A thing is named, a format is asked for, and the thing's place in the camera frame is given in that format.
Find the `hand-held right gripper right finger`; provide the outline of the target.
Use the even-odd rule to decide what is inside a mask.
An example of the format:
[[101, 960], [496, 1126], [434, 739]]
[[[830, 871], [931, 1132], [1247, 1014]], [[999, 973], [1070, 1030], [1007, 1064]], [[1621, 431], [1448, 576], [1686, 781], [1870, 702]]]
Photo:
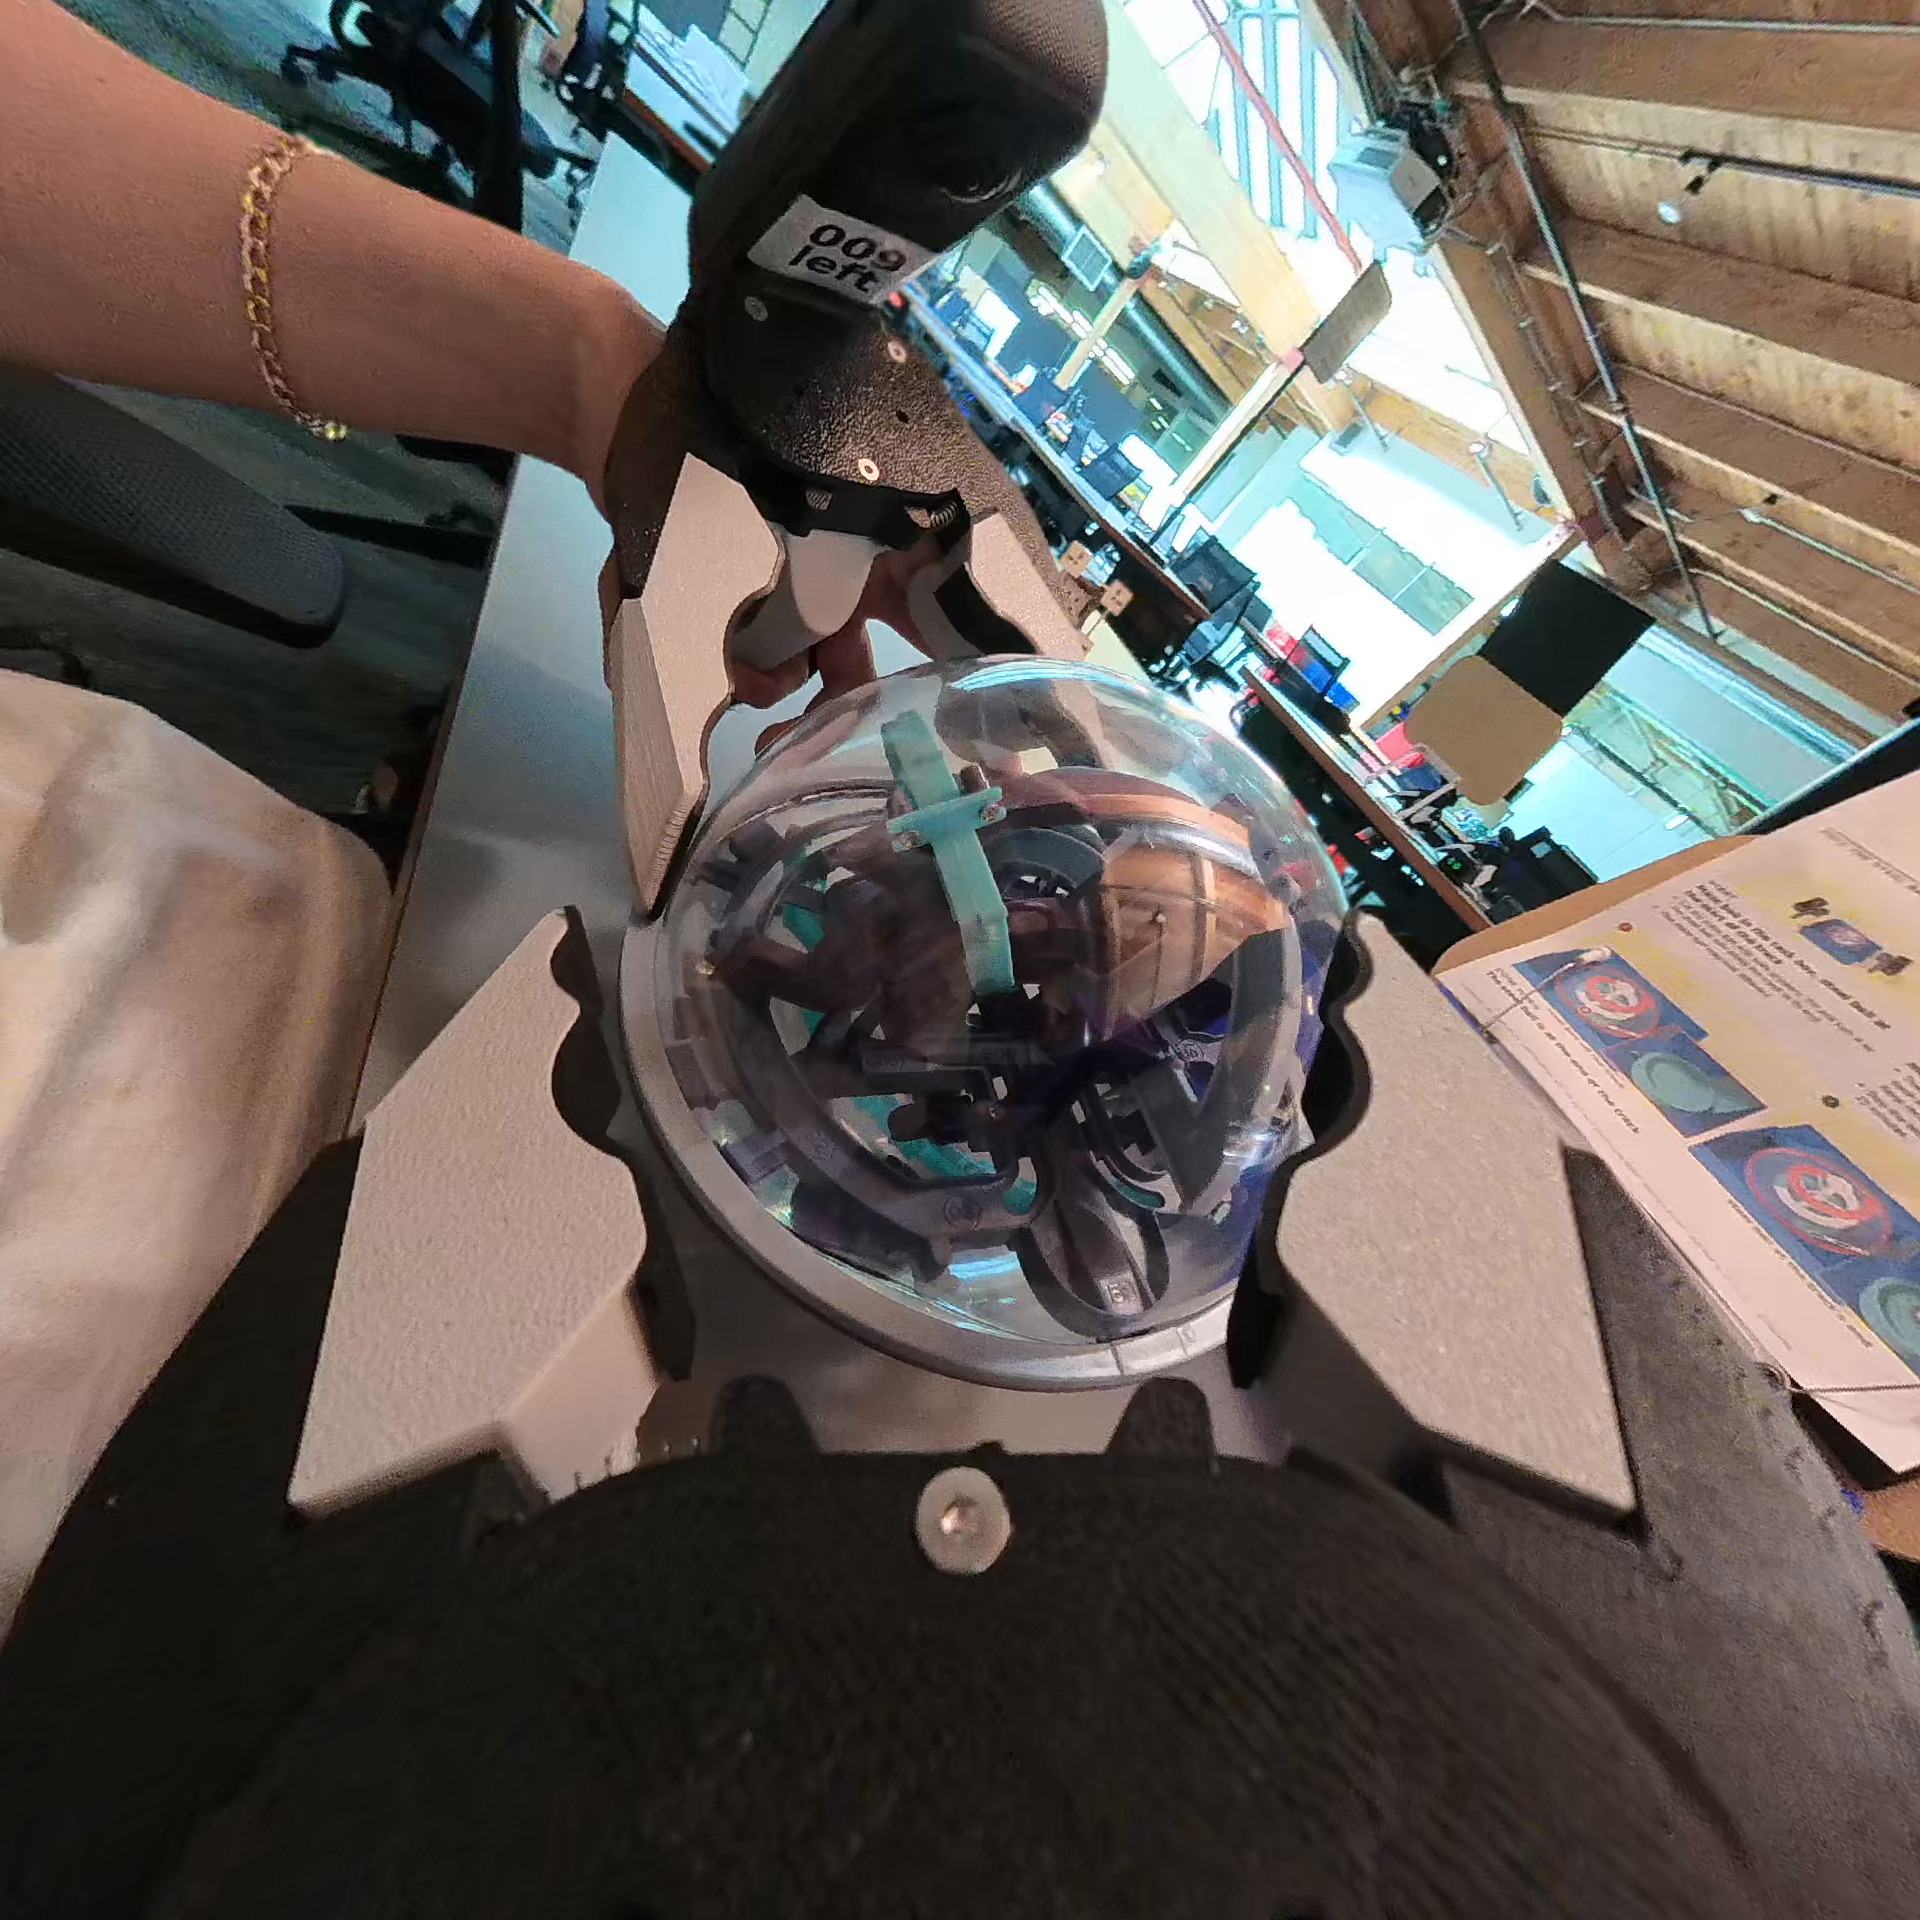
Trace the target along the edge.
[[1439, 984], [1354, 916], [1272, 1175], [1224, 1366], [1306, 1451], [1375, 1476], [1466, 1465], [1589, 1515], [1633, 1472], [1544, 1103]]

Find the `tan divider panel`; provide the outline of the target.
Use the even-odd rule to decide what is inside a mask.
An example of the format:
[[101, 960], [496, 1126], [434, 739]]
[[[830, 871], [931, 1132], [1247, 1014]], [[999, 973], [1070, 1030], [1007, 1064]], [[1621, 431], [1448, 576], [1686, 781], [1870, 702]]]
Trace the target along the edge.
[[1561, 729], [1565, 717], [1483, 658], [1448, 666], [1403, 711], [1403, 739], [1448, 770], [1466, 807], [1501, 807]]

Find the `printed instruction sheet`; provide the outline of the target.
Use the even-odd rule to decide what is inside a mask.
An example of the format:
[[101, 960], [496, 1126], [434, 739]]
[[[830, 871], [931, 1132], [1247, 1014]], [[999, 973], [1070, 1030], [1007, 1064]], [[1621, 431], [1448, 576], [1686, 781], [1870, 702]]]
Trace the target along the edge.
[[1920, 1459], [1920, 795], [1879, 782], [1435, 984], [1770, 1370]]

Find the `wooden desk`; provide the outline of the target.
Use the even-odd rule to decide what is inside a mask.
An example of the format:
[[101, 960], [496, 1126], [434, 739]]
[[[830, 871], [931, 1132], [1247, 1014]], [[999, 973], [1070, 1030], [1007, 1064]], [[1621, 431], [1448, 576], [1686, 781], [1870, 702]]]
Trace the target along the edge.
[[1289, 702], [1258, 678], [1238, 678], [1254, 717], [1238, 739], [1287, 781], [1306, 809], [1324, 849], [1332, 849], [1358, 898], [1383, 907], [1387, 927], [1426, 960], [1468, 933], [1488, 933], [1483, 902], [1439, 871], [1439, 857], [1403, 828], [1403, 817], [1372, 793], [1372, 768], [1328, 734], [1312, 711]]

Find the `person's left hand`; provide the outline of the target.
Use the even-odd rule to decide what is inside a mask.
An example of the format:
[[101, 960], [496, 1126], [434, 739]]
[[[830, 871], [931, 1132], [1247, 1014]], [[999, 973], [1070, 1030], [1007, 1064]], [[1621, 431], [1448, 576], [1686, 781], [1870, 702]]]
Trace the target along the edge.
[[662, 349], [618, 283], [342, 160], [302, 160], [271, 212], [271, 299], [306, 413], [545, 459], [618, 526], [608, 459], [654, 447], [631, 396]]

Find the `printed white shirt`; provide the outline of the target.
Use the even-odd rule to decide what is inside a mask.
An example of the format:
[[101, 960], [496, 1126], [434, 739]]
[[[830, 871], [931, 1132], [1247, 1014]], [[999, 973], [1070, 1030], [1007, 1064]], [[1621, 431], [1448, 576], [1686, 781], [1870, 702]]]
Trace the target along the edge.
[[331, 1139], [380, 857], [159, 717], [0, 695], [0, 1618]]

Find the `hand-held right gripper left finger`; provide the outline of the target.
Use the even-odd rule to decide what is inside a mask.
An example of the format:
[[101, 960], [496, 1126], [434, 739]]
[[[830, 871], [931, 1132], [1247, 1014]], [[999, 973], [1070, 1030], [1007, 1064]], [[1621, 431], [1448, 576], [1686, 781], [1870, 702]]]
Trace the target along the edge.
[[606, 995], [549, 910], [358, 1127], [291, 1506], [496, 1459], [538, 1497], [633, 1472], [662, 1362], [646, 1205], [612, 1143]]

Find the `black divider panel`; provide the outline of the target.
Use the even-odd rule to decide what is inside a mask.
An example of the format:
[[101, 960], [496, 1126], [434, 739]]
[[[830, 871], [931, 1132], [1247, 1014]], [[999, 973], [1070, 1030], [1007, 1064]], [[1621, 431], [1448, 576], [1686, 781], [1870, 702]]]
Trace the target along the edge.
[[1478, 658], [1565, 722], [1649, 634], [1650, 619], [1604, 578], [1544, 563]]

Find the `clear plastic maze ball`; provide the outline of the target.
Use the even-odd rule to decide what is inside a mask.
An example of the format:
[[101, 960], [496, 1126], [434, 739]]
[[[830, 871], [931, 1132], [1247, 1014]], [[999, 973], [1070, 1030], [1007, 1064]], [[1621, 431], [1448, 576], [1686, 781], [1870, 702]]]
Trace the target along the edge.
[[762, 756], [623, 948], [650, 1139], [857, 1340], [1076, 1392], [1224, 1345], [1350, 922], [1234, 734], [1096, 666], [919, 666]]

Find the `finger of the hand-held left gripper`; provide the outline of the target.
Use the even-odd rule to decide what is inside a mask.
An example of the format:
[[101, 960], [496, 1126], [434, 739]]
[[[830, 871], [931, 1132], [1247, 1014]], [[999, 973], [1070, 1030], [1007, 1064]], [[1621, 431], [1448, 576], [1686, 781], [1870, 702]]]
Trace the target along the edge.
[[711, 729], [733, 706], [728, 632], [778, 585], [781, 545], [747, 489], [687, 457], [646, 585], [608, 625], [618, 807], [639, 922], [654, 922], [704, 817]]
[[1052, 560], [1021, 541], [959, 541], [909, 578], [909, 632], [927, 662], [1035, 658], [1082, 666], [1088, 637], [1063, 613]]

